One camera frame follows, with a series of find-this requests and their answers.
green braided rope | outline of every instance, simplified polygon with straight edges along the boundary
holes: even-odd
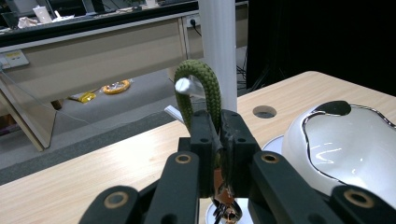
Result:
[[[198,60],[187,60],[179,65],[175,72],[175,83],[183,77],[196,77],[205,90],[206,109],[212,118],[216,131],[219,131],[221,96],[218,79],[213,70]],[[187,129],[191,129],[191,116],[193,114],[190,96],[175,91],[177,105]]]

power outlet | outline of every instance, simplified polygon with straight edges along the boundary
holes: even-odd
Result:
[[[195,20],[195,26],[201,25],[201,19],[199,17],[199,14],[193,14],[187,16],[186,19],[187,19],[187,27],[192,27],[191,20]]]

glossy white surface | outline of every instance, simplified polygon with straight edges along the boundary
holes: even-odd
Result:
[[[330,195],[343,183],[368,189],[396,207],[396,130],[368,108],[346,116],[299,116],[285,133],[282,155],[308,184]]]

light wood tabletop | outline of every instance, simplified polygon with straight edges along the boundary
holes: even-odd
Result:
[[[377,109],[396,123],[396,97],[317,72],[306,72],[238,98],[238,113],[262,147],[286,132],[298,115],[314,105],[345,100]],[[276,115],[261,119],[255,107]],[[78,223],[94,198],[117,185],[141,190],[161,177],[179,137],[178,121],[141,133],[0,186],[0,223]],[[210,200],[201,200],[200,223]]]

white pole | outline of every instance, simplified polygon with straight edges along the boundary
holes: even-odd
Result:
[[[236,108],[235,0],[198,0],[204,60],[218,77],[223,109]]]

